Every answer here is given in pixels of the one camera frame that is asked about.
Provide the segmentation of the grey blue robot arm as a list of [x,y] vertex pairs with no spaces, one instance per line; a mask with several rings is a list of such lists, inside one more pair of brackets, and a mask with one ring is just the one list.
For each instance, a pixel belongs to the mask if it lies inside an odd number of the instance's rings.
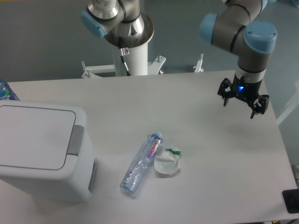
[[[224,104],[236,98],[245,102],[253,115],[264,114],[270,97],[259,94],[259,89],[278,34],[273,24],[256,19],[267,1],[226,0],[224,4],[227,9],[222,14],[207,14],[199,26],[202,40],[238,56],[234,79],[225,78],[218,95]],[[92,0],[80,18],[90,33],[112,46],[117,76],[150,73],[148,43],[154,25],[141,11],[140,1]]]

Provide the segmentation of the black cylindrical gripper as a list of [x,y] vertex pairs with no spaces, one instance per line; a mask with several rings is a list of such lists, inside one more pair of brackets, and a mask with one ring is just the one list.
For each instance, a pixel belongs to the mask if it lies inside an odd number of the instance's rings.
[[259,89],[262,81],[256,83],[241,82],[238,77],[234,77],[233,83],[225,78],[218,89],[217,94],[224,100],[223,106],[226,106],[230,98],[237,98],[243,102],[256,102],[251,106],[252,113],[250,119],[255,115],[264,114],[268,109],[270,96],[259,95]]

